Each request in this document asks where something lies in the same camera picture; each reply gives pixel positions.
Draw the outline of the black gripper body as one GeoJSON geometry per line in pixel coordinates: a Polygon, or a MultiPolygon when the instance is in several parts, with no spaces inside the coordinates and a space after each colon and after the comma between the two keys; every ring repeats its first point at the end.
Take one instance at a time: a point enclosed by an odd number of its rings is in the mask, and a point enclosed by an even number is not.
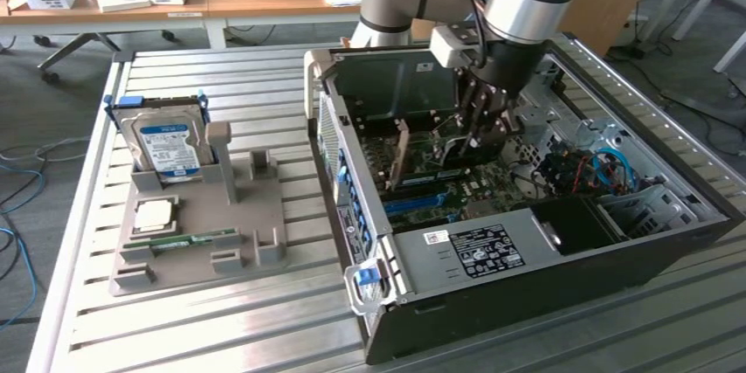
{"type": "Polygon", "coordinates": [[[470,72],[498,91],[520,93],[530,82],[548,48],[548,41],[530,45],[509,40],[489,41],[485,64],[470,66],[470,72]]]}

